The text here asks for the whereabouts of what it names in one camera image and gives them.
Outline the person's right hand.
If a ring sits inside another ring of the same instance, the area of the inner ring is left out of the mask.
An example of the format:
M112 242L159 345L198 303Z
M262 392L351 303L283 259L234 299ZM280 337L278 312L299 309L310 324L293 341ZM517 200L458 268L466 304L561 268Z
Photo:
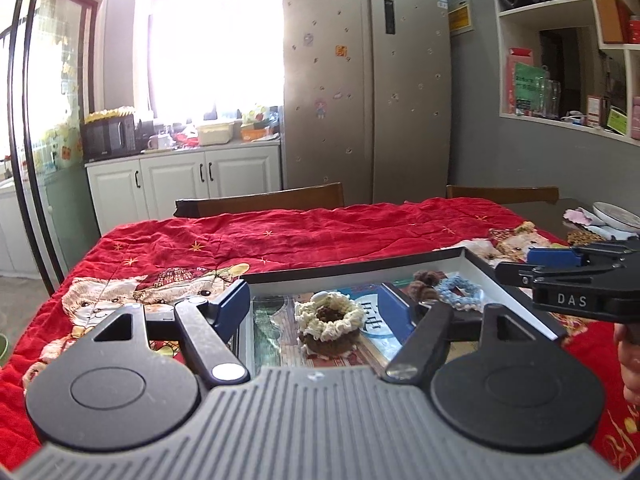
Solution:
M614 341L620 361L620 376L624 384L624 397L634 405L640 404L640 352L638 344L630 341L628 327L614 325Z

